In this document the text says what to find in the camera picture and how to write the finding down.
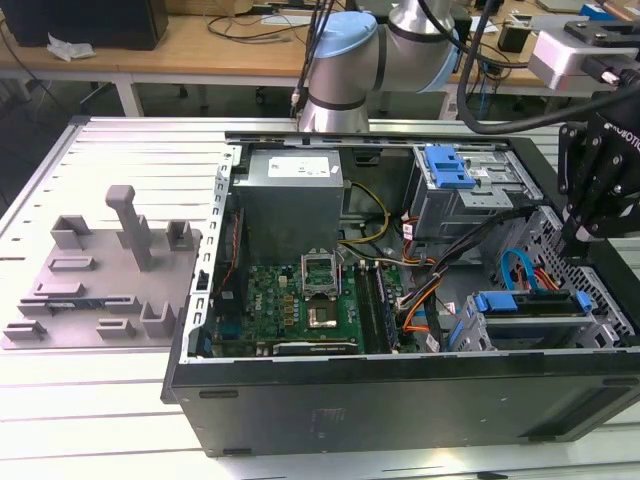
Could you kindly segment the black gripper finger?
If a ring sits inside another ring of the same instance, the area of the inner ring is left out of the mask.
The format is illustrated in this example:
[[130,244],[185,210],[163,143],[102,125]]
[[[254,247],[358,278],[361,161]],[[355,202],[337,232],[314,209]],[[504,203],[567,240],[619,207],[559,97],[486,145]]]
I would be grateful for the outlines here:
[[595,238],[639,235],[639,160],[606,160],[592,175],[582,226]]
[[559,131],[558,191],[566,197],[563,210],[562,236],[569,242],[594,242],[588,232],[583,213],[587,198],[593,154],[600,148],[600,126],[597,123],[566,123]]

